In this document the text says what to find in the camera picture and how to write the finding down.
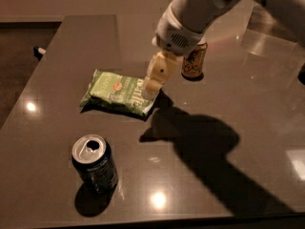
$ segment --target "floor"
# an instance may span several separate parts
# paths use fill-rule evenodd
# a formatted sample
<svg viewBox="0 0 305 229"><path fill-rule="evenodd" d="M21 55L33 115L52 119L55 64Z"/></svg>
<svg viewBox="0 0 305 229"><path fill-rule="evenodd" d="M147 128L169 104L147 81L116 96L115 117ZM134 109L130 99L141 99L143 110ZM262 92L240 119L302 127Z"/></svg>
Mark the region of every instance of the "floor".
<svg viewBox="0 0 305 229"><path fill-rule="evenodd" d="M0 24L0 128L38 64L33 47L46 49L60 23Z"/></svg>

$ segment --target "green snack bag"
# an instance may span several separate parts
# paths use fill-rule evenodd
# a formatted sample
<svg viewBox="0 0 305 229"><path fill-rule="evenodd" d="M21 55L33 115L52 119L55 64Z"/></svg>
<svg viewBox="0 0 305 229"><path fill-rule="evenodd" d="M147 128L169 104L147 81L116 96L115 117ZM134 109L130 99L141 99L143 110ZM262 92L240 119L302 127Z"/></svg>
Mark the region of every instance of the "green snack bag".
<svg viewBox="0 0 305 229"><path fill-rule="evenodd" d="M95 70L80 106L96 105L109 110L147 116L153 101L141 96L143 79Z"/></svg>

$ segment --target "table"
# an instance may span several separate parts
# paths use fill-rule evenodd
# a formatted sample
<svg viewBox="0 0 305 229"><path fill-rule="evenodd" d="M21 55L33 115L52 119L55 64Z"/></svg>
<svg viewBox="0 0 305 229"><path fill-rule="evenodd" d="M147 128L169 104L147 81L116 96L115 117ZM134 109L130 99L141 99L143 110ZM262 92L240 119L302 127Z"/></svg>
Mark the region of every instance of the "table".
<svg viewBox="0 0 305 229"><path fill-rule="evenodd" d="M211 40L204 79L190 82L177 72L147 120L82 112L94 69L146 74L158 51L147 44L150 19L64 20L0 132L1 227L305 212L304 180L295 171L305 165L298 45L278 61L245 52L239 36ZM93 198L71 165L73 144L87 134L112 147L119 183L107 197Z"/></svg>

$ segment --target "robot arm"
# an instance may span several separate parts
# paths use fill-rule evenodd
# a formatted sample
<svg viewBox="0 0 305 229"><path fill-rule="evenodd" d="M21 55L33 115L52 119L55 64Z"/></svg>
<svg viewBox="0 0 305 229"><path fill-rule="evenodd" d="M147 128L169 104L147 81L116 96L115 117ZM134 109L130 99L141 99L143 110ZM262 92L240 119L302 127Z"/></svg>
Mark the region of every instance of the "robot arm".
<svg viewBox="0 0 305 229"><path fill-rule="evenodd" d="M212 22L230 10L240 0L173 0L163 13L152 40L165 53L159 53L151 61L145 78L142 95L153 99L165 83L158 81L164 72L173 73L177 68L176 56L190 53L201 40ZM291 30L298 42L305 45L305 0L255 0L275 19ZM157 66L163 62L162 69ZM167 71L170 62L171 70Z"/></svg>
<svg viewBox="0 0 305 229"><path fill-rule="evenodd" d="M190 53L212 22L240 0L173 0L163 13L153 44L181 56Z"/></svg>

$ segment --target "beverage can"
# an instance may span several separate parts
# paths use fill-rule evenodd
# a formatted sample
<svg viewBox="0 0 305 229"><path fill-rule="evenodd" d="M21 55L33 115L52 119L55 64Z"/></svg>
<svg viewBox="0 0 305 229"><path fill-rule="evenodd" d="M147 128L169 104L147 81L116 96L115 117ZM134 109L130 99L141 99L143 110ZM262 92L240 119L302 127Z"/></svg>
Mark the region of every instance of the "beverage can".
<svg viewBox="0 0 305 229"><path fill-rule="evenodd" d="M75 142L72 164L84 183L97 194L110 191L117 184L111 147L100 135L85 135Z"/></svg>
<svg viewBox="0 0 305 229"><path fill-rule="evenodd" d="M203 77L202 68L207 49L208 43L201 43L183 57L181 74L186 79L196 80Z"/></svg>

